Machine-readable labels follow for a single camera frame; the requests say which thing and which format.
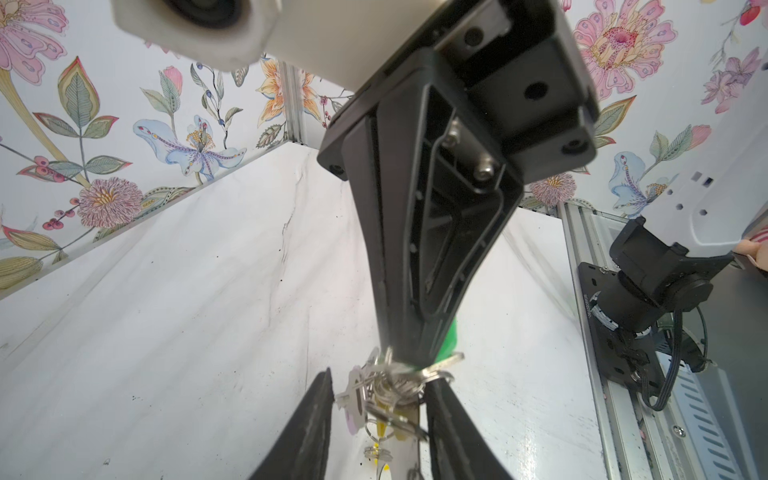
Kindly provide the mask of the metal keyring disc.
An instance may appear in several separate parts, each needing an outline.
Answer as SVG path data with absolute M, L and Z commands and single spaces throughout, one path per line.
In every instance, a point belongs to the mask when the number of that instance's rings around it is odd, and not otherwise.
M 391 462 L 383 475 L 389 474 L 392 479 L 424 477 L 421 447 L 427 444 L 429 435 L 420 417 L 426 385 L 436 380 L 453 381 L 449 369 L 464 358 L 463 353 L 454 352 L 442 362 L 416 368 L 395 361 L 391 348 L 374 348 L 363 365 L 352 368 L 346 389 L 335 395 L 335 404 L 345 412 L 353 434 L 364 431 L 369 438 L 369 420 L 387 426 L 385 435 L 389 439 L 384 448 L 390 452 Z

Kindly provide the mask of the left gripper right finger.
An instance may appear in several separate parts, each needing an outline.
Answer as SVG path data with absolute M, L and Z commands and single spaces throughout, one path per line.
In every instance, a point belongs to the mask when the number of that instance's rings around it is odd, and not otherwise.
M 428 383 L 425 399 L 434 479 L 512 479 L 446 380 Z

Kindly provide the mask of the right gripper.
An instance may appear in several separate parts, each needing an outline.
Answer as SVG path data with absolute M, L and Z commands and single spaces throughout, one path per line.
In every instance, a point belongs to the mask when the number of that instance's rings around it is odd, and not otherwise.
M 502 153 L 526 184 L 585 166 L 599 107 L 555 1 L 446 1 L 415 38 L 448 63 L 423 48 L 376 78 L 318 162 L 350 185 L 382 346 L 425 367 L 521 199 Z

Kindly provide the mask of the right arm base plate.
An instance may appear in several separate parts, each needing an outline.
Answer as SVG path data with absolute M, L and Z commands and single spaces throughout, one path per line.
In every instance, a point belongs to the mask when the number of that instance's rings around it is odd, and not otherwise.
M 599 373 L 638 393 L 650 409 L 663 410 L 684 369 L 700 373 L 708 366 L 708 335 L 695 340 L 674 313 L 639 333 L 620 327 L 597 304 L 618 273 L 586 262 L 577 272 Z

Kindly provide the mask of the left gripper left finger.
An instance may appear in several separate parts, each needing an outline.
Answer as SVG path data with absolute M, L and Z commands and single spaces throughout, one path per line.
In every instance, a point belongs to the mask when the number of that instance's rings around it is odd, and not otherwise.
M 314 378 L 285 428 L 250 480 L 321 480 L 331 441 L 331 370 Z

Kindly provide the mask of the green key tag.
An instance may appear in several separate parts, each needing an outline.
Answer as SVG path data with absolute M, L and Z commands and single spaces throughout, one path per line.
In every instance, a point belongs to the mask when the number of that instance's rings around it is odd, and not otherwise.
M 448 359 L 450 356 L 452 356 L 456 349 L 457 343 L 458 343 L 457 320 L 454 319 L 445 335 L 445 338 L 443 339 L 443 342 L 435 358 L 435 362 L 436 363 L 442 362 Z

